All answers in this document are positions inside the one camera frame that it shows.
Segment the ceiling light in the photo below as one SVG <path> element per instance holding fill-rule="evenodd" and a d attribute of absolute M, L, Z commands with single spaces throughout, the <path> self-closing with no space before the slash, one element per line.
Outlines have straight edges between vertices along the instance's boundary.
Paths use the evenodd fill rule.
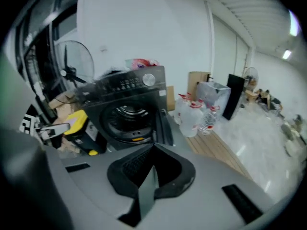
<path fill-rule="evenodd" d="M 292 36 L 297 36 L 299 23 L 297 21 L 296 16 L 289 10 L 290 13 L 290 34 Z"/>
<path fill-rule="evenodd" d="M 288 59 L 290 55 L 291 55 L 291 51 L 287 49 L 283 54 L 283 59 Z"/>

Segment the washing machine drum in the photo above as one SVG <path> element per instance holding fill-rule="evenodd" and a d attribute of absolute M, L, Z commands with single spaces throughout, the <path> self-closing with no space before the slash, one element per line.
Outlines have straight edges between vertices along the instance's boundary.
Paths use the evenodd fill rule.
<path fill-rule="evenodd" d="M 112 138 L 141 144 L 151 140 L 154 130 L 155 111 L 138 102 L 111 104 L 100 116 L 104 131 Z"/>

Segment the wooden floor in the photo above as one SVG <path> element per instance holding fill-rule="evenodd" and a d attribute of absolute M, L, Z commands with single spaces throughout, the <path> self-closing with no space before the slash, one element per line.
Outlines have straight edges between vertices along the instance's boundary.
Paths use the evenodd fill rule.
<path fill-rule="evenodd" d="M 249 173 L 238 160 L 236 155 L 214 131 L 206 136 L 199 132 L 195 137 L 186 139 L 191 149 L 195 153 L 218 159 L 228 164 L 230 167 L 243 174 L 248 179 L 251 179 Z"/>

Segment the white ceiling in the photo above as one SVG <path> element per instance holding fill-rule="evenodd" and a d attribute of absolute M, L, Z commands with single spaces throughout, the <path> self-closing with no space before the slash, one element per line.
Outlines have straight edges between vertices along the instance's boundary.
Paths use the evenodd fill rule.
<path fill-rule="evenodd" d="M 293 51 L 290 63 L 305 66 L 305 42 L 302 35 L 293 37 L 289 34 L 289 11 L 279 0 L 218 1 L 243 24 L 257 51 L 281 58 L 284 51 L 290 49 Z"/>

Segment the front-loading washing machine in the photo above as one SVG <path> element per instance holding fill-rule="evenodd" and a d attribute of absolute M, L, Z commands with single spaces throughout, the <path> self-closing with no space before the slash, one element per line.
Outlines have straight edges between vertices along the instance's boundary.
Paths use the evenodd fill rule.
<path fill-rule="evenodd" d="M 173 145 L 164 67 L 107 75 L 76 93 L 89 119 L 116 150 L 150 142 Z"/>

